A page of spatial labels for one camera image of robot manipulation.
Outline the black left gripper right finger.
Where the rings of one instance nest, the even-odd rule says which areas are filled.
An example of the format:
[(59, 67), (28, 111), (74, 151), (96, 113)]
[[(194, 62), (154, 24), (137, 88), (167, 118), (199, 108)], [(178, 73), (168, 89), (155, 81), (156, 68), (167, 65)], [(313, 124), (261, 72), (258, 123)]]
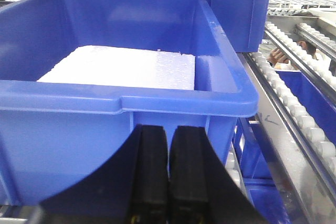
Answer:
[(230, 177), (204, 128), (178, 126), (170, 149), (170, 223), (267, 223)]

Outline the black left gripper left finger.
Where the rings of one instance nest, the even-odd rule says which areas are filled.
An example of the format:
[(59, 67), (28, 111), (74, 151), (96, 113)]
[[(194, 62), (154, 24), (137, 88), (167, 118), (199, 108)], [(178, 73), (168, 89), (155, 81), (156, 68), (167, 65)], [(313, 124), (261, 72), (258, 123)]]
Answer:
[(137, 125), (99, 168), (39, 205), (39, 223), (165, 223), (167, 140)]

